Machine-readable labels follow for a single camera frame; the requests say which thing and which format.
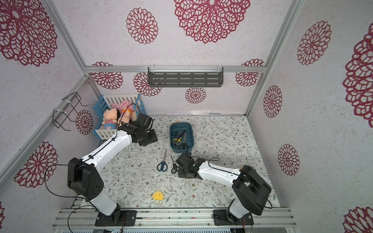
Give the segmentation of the small grey handled scissors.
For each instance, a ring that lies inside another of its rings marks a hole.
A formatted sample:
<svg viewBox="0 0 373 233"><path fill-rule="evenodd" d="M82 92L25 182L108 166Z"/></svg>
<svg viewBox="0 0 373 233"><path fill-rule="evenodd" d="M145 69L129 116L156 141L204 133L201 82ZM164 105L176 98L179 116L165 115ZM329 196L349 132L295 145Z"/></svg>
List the small grey handled scissors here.
<svg viewBox="0 0 373 233"><path fill-rule="evenodd" d="M171 169L171 173L172 174L176 174L178 172L178 166L176 164L176 162L174 161L173 157L171 156L171 159L172 159L172 163L173 163L173 167Z"/></svg>

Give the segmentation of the black handled steel scissors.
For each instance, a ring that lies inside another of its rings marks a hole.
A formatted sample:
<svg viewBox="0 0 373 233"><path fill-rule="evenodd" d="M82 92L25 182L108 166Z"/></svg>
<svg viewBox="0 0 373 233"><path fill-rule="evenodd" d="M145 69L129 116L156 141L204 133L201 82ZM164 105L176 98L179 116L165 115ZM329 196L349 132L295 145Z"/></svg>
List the black handled steel scissors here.
<svg viewBox="0 0 373 233"><path fill-rule="evenodd" d="M181 146L180 146L180 148L182 148L182 149L187 149L188 148L188 145L186 144L187 143L187 136L186 136L187 134L186 134L186 131L184 131L184 134L183 134L183 136L182 136L182 144L181 144Z"/></svg>

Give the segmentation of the blue handled scissors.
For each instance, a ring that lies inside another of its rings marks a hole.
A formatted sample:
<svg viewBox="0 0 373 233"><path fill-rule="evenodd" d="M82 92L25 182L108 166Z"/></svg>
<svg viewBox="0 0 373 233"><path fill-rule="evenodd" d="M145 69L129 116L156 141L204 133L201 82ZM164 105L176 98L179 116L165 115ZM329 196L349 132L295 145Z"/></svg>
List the blue handled scissors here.
<svg viewBox="0 0 373 233"><path fill-rule="evenodd" d="M167 157L167 149L165 149L162 161L157 165L157 170L159 172L165 172L168 169L168 165L166 163L166 157Z"/></svg>

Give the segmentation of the teal plastic storage box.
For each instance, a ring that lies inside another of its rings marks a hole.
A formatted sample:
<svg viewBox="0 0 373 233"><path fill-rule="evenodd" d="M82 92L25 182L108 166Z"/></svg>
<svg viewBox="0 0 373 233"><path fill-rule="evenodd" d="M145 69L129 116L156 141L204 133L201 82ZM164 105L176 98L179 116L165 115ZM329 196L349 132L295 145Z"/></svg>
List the teal plastic storage box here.
<svg viewBox="0 0 373 233"><path fill-rule="evenodd" d="M188 122L178 122L170 126L170 146L174 153L187 153L194 147L193 129Z"/></svg>

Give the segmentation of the yellow black handled scissors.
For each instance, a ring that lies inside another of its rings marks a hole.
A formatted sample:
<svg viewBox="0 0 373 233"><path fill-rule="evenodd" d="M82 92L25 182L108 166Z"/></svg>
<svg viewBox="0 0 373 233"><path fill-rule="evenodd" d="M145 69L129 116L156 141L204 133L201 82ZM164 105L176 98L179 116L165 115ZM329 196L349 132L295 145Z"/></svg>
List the yellow black handled scissors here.
<svg viewBox="0 0 373 233"><path fill-rule="evenodd" d="M173 139L172 139L172 144L175 146L180 146L182 144L182 136L184 134L184 131L186 129L180 130L180 131L175 131L173 133Z"/></svg>

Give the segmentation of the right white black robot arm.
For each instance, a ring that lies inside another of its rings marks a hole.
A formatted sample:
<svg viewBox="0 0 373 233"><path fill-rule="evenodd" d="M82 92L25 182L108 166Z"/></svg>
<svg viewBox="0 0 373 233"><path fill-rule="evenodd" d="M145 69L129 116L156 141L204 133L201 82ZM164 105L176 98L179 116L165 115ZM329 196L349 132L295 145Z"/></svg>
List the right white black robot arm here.
<svg viewBox="0 0 373 233"><path fill-rule="evenodd" d="M266 204L270 203L269 196L272 188L250 166L241 169L221 167L209 160L194 159L187 153L181 154L176 159L176 164L180 178L208 180L232 188L236 198L227 211L228 215L237 219L243 218L248 213L260 216Z"/></svg>

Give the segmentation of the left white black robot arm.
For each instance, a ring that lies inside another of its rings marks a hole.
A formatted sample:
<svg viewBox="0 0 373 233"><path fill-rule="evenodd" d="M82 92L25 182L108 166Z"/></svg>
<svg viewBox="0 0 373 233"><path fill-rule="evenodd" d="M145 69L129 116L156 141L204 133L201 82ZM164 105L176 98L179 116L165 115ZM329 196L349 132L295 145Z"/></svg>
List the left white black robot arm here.
<svg viewBox="0 0 373 233"><path fill-rule="evenodd" d="M101 146L81 159L73 158L68 165L68 188L82 195L104 216L113 215L119 208L104 191L100 172L121 150L138 143L147 146L157 142L153 118L139 114L136 121L124 123Z"/></svg>

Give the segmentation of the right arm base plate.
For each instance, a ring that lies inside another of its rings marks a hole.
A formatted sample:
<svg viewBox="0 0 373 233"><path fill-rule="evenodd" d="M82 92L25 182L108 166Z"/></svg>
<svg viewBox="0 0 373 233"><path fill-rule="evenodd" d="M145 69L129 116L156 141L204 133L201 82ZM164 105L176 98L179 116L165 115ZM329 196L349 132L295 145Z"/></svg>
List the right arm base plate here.
<svg viewBox="0 0 373 233"><path fill-rule="evenodd" d="M252 226L254 224L252 213L247 213L241 218L235 217L228 210L213 211L214 224L216 226Z"/></svg>

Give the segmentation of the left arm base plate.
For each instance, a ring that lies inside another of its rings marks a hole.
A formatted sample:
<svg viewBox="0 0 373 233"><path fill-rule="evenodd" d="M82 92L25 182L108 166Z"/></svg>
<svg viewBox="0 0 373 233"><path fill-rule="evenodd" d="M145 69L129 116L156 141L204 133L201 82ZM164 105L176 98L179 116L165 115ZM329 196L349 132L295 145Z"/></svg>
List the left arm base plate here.
<svg viewBox="0 0 373 233"><path fill-rule="evenodd" d="M107 227L107 226L134 226L136 217L137 217L137 211L130 210L130 211L124 211L124 210L117 210L114 211L112 215L106 216L102 213L98 213L98 216L95 221L96 227Z"/></svg>

